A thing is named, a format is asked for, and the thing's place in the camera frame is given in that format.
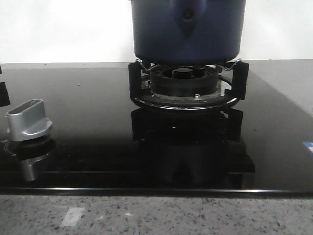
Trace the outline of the dark blue cooking pot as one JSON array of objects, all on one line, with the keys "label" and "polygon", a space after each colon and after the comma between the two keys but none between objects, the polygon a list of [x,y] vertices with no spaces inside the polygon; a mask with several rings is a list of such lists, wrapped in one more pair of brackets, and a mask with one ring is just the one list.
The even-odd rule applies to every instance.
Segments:
[{"label": "dark blue cooking pot", "polygon": [[209,65],[238,56],[244,0],[133,0],[134,53],[162,65]]}]

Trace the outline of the black glass gas cooktop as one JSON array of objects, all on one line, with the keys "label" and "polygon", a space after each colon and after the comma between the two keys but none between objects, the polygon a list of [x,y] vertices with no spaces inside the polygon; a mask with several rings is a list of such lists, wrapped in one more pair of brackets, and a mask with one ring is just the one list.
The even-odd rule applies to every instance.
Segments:
[{"label": "black glass gas cooktop", "polygon": [[[128,65],[3,64],[2,194],[312,197],[311,60],[251,60],[246,98],[196,113],[144,110]],[[34,99],[47,135],[13,141],[6,113]]]}]

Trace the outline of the black pan support grate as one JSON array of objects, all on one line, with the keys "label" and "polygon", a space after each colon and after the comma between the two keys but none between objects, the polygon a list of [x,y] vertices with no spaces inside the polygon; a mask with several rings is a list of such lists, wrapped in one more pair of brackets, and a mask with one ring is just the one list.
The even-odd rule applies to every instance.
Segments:
[{"label": "black pan support grate", "polygon": [[214,66],[186,66],[195,69],[209,66],[215,68],[219,74],[217,89],[214,92],[189,97],[168,96],[152,91],[149,74],[152,69],[159,66],[163,65],[152,65],[140,60],[128,65],[130,99],[136,105],[178,111],[209,110],[232,107],[246,97],[249,63],[240,59]]}]

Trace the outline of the silver stove control knob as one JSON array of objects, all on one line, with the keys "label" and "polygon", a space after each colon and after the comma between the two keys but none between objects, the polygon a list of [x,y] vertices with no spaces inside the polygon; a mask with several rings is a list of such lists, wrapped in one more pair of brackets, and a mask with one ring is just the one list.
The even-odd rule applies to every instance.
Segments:
[{"label": "silver stove control knob", "polygon": [[47,135],[52,121],[46,116],[41,99],[29,100],[6,113],[8,133],[13,141],[26,141]]}]

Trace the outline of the black left pan support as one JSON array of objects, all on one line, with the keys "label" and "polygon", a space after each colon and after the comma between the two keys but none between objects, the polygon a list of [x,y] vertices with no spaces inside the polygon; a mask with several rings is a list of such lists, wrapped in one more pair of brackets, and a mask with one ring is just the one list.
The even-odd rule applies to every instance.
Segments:
[{"label": "black left pan support", "polygon": [[10,105],[10,98],[5,82],[0,82],[0,106],[5,107]]}]

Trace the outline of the blue sticker on cooktop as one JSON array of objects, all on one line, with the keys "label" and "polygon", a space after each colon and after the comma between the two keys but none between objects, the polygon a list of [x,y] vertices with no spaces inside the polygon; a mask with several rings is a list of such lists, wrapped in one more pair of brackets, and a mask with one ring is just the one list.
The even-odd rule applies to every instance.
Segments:
[{"label": "blue sticker on cooktop", "polygon": [[313,143],[312,143],[312,142],[304,142],[303,145],[304,145],[311,153],[313,153]]}]

